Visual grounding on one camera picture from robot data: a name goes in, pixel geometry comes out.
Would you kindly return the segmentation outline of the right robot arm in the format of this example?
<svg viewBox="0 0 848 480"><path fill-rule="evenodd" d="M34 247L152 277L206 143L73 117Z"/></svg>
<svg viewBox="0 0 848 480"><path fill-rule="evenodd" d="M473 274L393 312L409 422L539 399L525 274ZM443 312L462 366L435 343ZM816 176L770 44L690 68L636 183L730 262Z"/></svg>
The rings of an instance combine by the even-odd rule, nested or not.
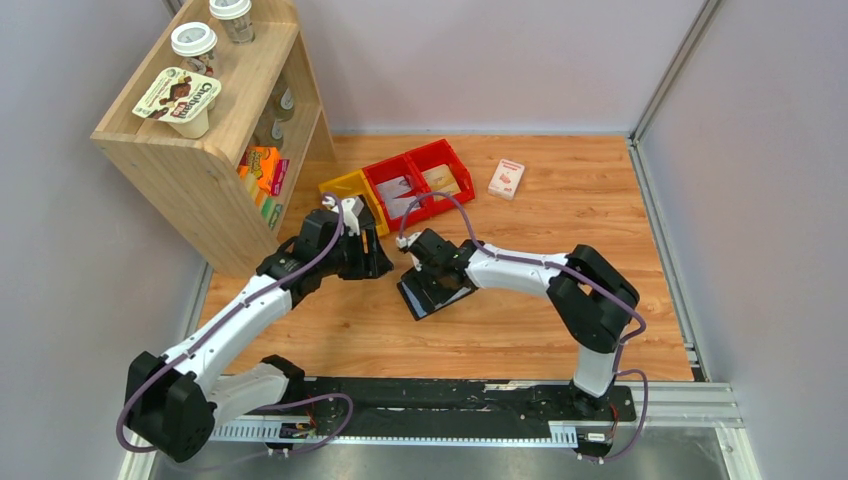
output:
<svg viewBox="0 0 848 480"><path fill-rule="evenodd" d="M415 320L481 289L546 298L579 345L573 386L591 398L607 394L640 296L597 250L579 244L569 253L544 255L472 239L455 245L431 229L396 245L413 261L397 287Z"/></svg>

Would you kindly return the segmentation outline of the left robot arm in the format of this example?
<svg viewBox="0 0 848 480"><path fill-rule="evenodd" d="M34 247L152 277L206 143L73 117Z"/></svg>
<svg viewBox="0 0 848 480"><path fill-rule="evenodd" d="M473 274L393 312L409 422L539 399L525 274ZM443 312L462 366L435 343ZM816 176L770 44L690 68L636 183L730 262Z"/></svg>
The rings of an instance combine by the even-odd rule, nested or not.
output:
<svg viewBox="0 0 848 480"><path fill-rule="evenodd" d="M310 212L299 234L266 257L212 320L164 353L144 351L131 362L116 425L119 444L184 462L218 425L280 402L302 377L290 362L273 355L238 375L225 374L226 367L324 278L377 279L392 268L374 215L359 200Z"/></svg>

